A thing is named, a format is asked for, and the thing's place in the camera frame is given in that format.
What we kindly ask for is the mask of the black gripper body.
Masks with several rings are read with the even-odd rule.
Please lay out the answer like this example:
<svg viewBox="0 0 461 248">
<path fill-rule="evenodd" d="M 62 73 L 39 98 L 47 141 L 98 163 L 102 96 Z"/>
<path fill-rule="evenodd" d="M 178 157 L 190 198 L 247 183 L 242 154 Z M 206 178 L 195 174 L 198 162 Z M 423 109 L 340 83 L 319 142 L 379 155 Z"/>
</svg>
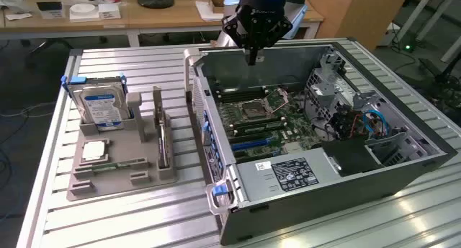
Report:
<svg viewBox="0 0 461 248">
<path fill-rule="evenodd" d="M 262 22 L 267 19 L 279 21 L 287 17 L 286 3 L 287 0 L 240 0 L 236 14 L 254 41 Z"/>
</svg>

